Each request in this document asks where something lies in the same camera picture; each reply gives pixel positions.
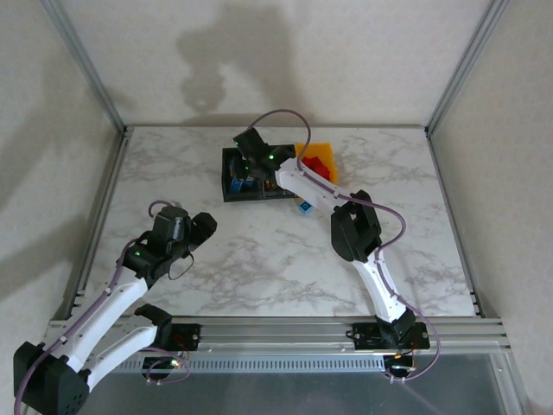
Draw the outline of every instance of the colored item in box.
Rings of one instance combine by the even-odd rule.
[[[299,156],[303,150],[304,144],[295,144],[294,148],[296,154]],[[308,146],[307,151],[303,155],[302,161],[305,163],[306,158],[317,157],[321,161],[322,165],[328,169],[330,178],[328,179],[333,184],[338,184],[338,170],[334,164],[334,157],[332,154],[332,146],[330,143],[311,143]]]
[[[313,206],[308,201],[303,201],[298,207],[303,214],[308,214],[313,210]]]
[[[244,184],[243,180],[239,179],[232,179],[231,188],[230,188],[230,194],[231,195],[237,195],[240,193],[240,190],[242,189],[242,184]]]
[[[330,181],[330,170],[322,163],[319,157],[304,157],[303,164],[312,169],[317,175]]]

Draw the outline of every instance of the aluminum frame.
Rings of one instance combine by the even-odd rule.
[[[73,56],[83,75],[85,76],[88,85],[96,96],[100,106],[104,110],[105,115],[110,119],[113,126],[120,133],[125,130],[125,125],[118,110],[113,104],[109,93],[105,90],[104,84],[100,79],[98,72],[94,68],[85,47],[80,41],[75,27],[71,23],[71,19],[67,15],[65,9],[58,0],[41,0],[42,6],[48,13],[50,20],[65,42],[69,52]]]
[[[490,360],[507,415],[532,414],[513,355],[490,354]]]
[[[129,317],[121,317],[114,328]],[[499,318],[433,317],[442,339],[444,354],[502,353],[511,346]],[[202,326],[197,355],[344,355],[389,354],[390,350],[355,350],[346,337],[355,322],[376,322],[374,316],[344,317],[215,317],[175,316],[173,323],[195,323]],[[59,333],[65,321],[48,325],[47,339]],[[430,350],[435,353],[435,336],[429,332]]]
[[[454,74],[449,80],[448,86],[446,86],[445,91],[438,101],[438,105],[430,117],[427,126],[430,137],[436,132],[440,123],[448,113],[449,108],[451,108],[451,105],[459,94],[465,80],[467,80],[468,75],[473,70],[476,61],[487,44],[490,35],[497,26],[508,3],[509,0],[491,0],[488,4],[486,12],[480,19],[471,41],[468,43],[461,60],[457,64]]]
[[[133,131],[133,127],[127,129],[120,138],[116,154],[112,158],[113,164],[109,170],[105,182],[101,184],[99,208],[93,213],[92,232],[86,243],[83,259],[79,266],[79,272],[75,278],[70,278],[68,281],[66,295],[64,296],[61,306],[58,308],[54,319],[69,318],[73,307],[78,307],[85,295],[86,282],[92,268],[92,262],[94,260],[94,256],[96,255],[96,250],[98,249],[98,243],[102,230],[104,229],[105,218],[109,211],[111,198],[113,197],[113,192],[115,191],[115,186],[118,181],[119,170],[121,170],[124,156],[126,155],[129,140],[132,137]]]
[[[491,307],[487,306],[487,304],[485,303],[483,304],[480,299],[480,295],[478,294],[477,287],[476,287],[477,284],[474,283],[474,273],[467,260],[467,249],[465,248],[463,239],[461,237],[461,233],[459,232],[459,226],[457,225],[457,220],[455,219],[455,216],[454,216],[453,206],[451,204],[451,200],[449,199],[445,181],[443,180],[442,170],[440,169],[440,164],[438,163],[438,159],[435,155],[434,145],[432,143],[431,137],[428,134],[428,132],[426,134],[426,138],[427,138],[427,144],[429,146],[430,157],[432,158],[432,163],[434,164],[436,178],[438,179],[438,184],[440,185],[440,190],[442,191],[443,201],[446,205],[446,212],[448,213],[449,224],[451,225],[451,230],[455,239],[455,244],[457,245],[459,259],[461,260],[461,267],[465,274],[465,279],[467,280],[470,296],[473,300],[474,313],[476,314],[476,316],[495,317],[495,313],[492,310],[490,310]]]

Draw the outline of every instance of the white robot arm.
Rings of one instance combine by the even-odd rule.
[[[210,214],[193,218],[166,206],[151,231],[130,242],[118,260],[115,278],[83,303],[59,333],[45,343],[23,343],[14,354],[16,413],[23,402],[44,414],[76,413],[90,391],[135,352],[166,348],[171,315],[145,304],[113,328],[116,320],[178,259],[192,255],[217,228]]]
[[[342,208],[347,204],[347,201],[339,199],[336,196],[333,197],[321,186],[317,186],[310,181],[305,176],[305,173],[297,168],[296,158],[289,158],[283,162],[280,165],[280,169],[275,172],[275,178],[276,184],[281,188],[285,188],[301,196],[301,198],[309,202],[311,206],[328,214],[328,216],[332,216],[336,208]],[[333,189],[335,195],[343,195],[346,193],[344,189],[339,188],[322,177],[318,177],[317,180]],[[382,253],[378,260],[380,261],[388,285],[396,291],[396,286],[388,272],[388,267],[384,262]],[[355,259],[352,261],[352,264],[361,276],[363,283],[365,283],[365,287],[371,295],[377,317],[385,322],[393,322],[399,319],[406,311],[406,308],[397,300],[396,296],[391,296],[384,286],[378,274],[374,252],[369,254],[366,262]]]

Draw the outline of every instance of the black tray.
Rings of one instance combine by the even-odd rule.
[[[272,150],[279,145],[270,145]],[[288,150],[296,153],[296,149],[293,144],[284,145]],[[296,197],[295,194],[284,190],[283,188],[276,187],[272,190],[265,190],[264,184],[258,179],[253,181],[251,187],[242,186],[240,193],[231,193],[232,178],[229,170],[230,162],[233,157],[240,156],[240,151],[236,147],[223,149],[223,166],[221,174],[221,185],[223,188],[223,201],[266,201],[269,199],[288,199]]]

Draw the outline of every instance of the marble tabletop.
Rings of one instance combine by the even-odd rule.
[[[183,277],[163,278],[143,298],[174,316],[372,315],[355,269],[330,244],[330,221],[301,214],[293,199],[224,203],[221,149],[234,127],[137,127],[130,139],[100,237],[87,296],[111,278],[124,244],[150,229],[156,199],[191,214],[210,213],[217,232]],[[270,144],[303,143],[302,128],[260,128]],[[398,290],[429,316],[473,316],[474,307],[422,129],[314,128],[330,143],[339,185],[364,189],[407,220],[404,238],[385,251]],[[378,213],[383,240],[397,220]],[[174,265],[178,275],[188,259]]]

